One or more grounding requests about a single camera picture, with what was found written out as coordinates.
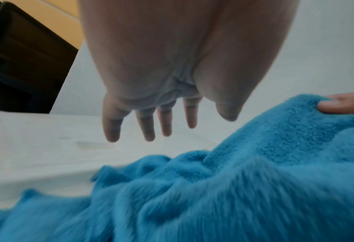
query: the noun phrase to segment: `wooden floor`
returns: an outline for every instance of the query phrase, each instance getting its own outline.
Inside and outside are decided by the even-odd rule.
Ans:
[[[76,48],[84,39],[77,0],[8,0]]]

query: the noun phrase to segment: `hand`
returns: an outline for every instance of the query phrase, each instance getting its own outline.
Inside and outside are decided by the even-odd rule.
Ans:
[[[331,101],[319,102],[317,108],[330,114],[354,114],[354,92],[329,96]]]
[[[107,88],[103,127],[120,137],[135,110],[145,139],[172,133],[172,108],[184,98],[188,126],[202,97],[237,119],[266,74],[298,0],[79,0],[89,49]]]

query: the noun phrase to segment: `fingernail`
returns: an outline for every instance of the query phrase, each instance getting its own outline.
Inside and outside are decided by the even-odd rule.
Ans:
[[[327,107],[339,106],[340,105],[340,101],[338,101],[338,100],[322,101],[322,102],[319,103],[319,105],[327,106]]]

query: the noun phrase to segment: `finger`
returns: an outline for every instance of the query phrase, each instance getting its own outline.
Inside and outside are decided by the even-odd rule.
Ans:
[[[242,110],[242,105],[227,105],[217,103],[216,106],[219,115],[221,115],[225,120],[231,122],[237,120]]]
[[[202,101],[202,97],[198,98],[184,98],[184,109],[186,122],[189,128],[197,127],[198,123],[198,106]]]
[[[164,136],[172,135],[172,108],[176,104],[176,100],[157,108],[158,119],[160,120],[162,134]]]
[[[118,108],[108,94],[104,97],[102,111],[102,126],[104,134],[109,142],[117,142],[120,139],[121,124],[130,111]]]
[[[354,100],[333,100],[319,102],[317,108],[329,114],[354,114]]]
[[[136,110],[137,121],[146,141],[153,141],[156,138],[153,120],[153,113],[155,110],[156,108]]]
[[[333,95],[329,95],[327,97],[329,97],[331,99],[335,99],[335,100],[344,100],[344,99],[354,98],[354,92],[333,94]]]

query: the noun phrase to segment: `blue towel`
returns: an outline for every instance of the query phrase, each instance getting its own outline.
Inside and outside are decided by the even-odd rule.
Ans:
[[[102,167],[87,197],[27,190],[0,242],[354,241],[354,115],[301,95],[213,151]]]

